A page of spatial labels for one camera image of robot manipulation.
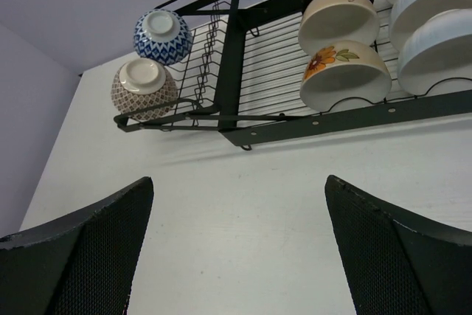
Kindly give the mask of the brown patterned bowl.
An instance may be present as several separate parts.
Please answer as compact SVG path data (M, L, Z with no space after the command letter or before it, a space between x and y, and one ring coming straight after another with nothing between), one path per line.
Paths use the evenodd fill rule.
M114 76L111 102L121 113L143 112L132 116L144 122L163 117L178 99L178 89L171 73L160 63L147 58L126 62Z

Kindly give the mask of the cream bowl orange flower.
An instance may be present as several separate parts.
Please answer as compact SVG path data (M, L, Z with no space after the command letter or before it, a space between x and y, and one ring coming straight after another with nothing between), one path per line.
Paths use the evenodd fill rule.
M378 103L390 92L392 77L381 56L357 41L338 41L308 62L299 90L301 101L318 112L343 100Z

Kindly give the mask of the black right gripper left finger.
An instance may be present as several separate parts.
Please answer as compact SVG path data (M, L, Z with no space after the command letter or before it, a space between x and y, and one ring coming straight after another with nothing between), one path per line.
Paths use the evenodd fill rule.
M152 205L143 177L1 238L1 313L126 314Z

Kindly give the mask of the white bowl front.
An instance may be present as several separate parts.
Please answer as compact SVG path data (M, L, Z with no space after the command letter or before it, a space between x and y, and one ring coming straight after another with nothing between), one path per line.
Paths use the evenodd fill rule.
M471 9L440 13L417 29L400 51L402 90L420 96L446 79L471 78Z

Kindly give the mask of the blue patterned bowl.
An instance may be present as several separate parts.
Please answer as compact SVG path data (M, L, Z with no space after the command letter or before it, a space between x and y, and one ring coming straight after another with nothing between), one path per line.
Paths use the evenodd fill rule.
M193 36L177 13L156 9L141 15L133 31L133 48L141 58L170 66L192 51Z

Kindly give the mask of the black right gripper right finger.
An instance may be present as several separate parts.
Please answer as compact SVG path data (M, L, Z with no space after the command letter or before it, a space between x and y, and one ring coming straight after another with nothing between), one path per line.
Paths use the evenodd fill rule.
M324 193L357 314L471 313L471 232L334 175Z

